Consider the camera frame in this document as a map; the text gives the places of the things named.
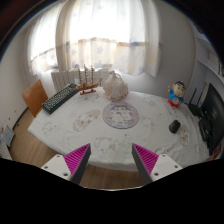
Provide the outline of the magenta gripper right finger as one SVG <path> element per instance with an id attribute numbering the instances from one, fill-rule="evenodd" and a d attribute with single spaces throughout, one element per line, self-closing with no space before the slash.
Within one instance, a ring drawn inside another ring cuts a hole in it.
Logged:
<path id="1" fill-rule="evenodd" d="M 157 155 L 137 144 L 132 144 L 132 156 L 144 185 L 148 185 L 182 169 L 168 155 Z"/>

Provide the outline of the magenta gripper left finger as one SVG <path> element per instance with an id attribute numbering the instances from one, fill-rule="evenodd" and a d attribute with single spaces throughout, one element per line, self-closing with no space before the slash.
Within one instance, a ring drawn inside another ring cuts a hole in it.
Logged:
<path id="1" fill-rule="evenodd" d="M 81 146 L 67 155 L 55 155 L 42 169 L 79 185 L 91 155 L 91 145 Z"/>

